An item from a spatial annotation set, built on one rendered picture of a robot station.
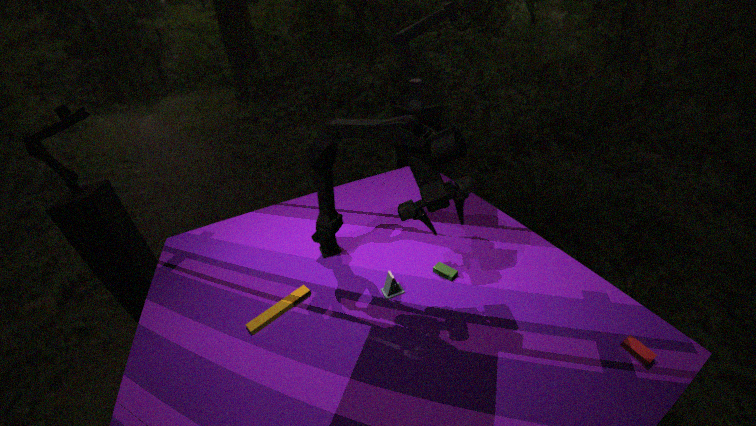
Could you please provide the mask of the reddish-brown rectangular bar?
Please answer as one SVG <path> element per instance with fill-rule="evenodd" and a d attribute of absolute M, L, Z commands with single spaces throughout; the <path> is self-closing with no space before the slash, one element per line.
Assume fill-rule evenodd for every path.
<path fill-rule="evenodd" d="M 657 356 L 653 351 L 644 346 L 639 340 L 635 339 L 632 335 L 629 335 L 620 345 L 623 349 L 627 350 L 633 357 L 638 359 L 644 366 L 648 366 L 649 363 Z"/>

